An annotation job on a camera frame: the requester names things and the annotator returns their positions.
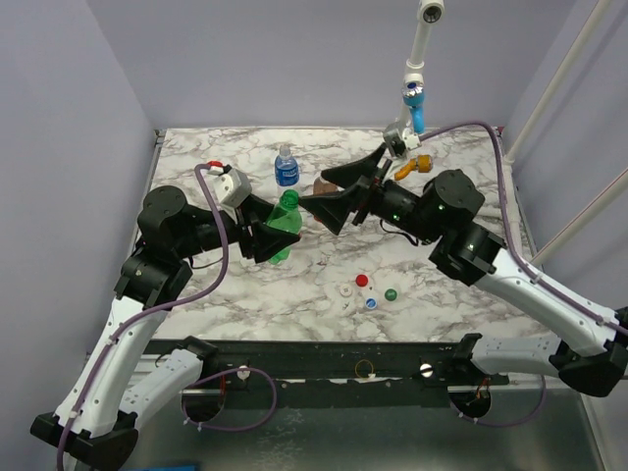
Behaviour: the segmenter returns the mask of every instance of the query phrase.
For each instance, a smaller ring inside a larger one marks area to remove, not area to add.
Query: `orange object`
[[[398,172],[394,174],[396,181],[405,179],[410,172],[418,171],[420,174],[427,174],[432,171],[432,157],[429,155],[418,155],[410,160]]]

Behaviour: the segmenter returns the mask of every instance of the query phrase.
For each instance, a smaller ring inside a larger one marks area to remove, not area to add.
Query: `cable clip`
[[[544,273],[543,273],[543,272],[539,272],[539,273],[537,273],[537,276],[536,276],[536,277],[534,277],[532,280],[530,280],[530,283],[531,283],[532,285],[535,285],[536,283],[538,283],[538,282],[539,282],[539,280],[543,277],[543,275],[544,275]]]

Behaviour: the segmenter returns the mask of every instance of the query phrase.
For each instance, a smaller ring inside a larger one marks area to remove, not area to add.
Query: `brown object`
[[[338,187],[333,183],[329,183],[327,180],[323,179],[323,177],[318,177],[314,181],[312,194],[331,193],[334,191],[338,191]]]

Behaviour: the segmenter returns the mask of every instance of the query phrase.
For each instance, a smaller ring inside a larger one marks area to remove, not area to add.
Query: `green plastic bottle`
[[[298,212],[298,193],[293,189],[287,189],[282,194],[279,203],[275,205],[271,215],[266,220],[266,226],[281,229],[287,233],[298,234],[303,226],[301,213]],[[282,260],[286,260],[290,255],[290,247],[280,250],[269,260],[273,265],[277,265]]]

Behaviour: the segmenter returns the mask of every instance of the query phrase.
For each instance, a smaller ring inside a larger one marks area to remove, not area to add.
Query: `metal screw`
[[[430,378],[434,374],[434,368],[429,363],[423,363],[419,368],[423,378]]]
[[[241,370],[237,372],[237,377],[243,381],[248,379],[249,376],[251,376],[251,372],[248,370]]]

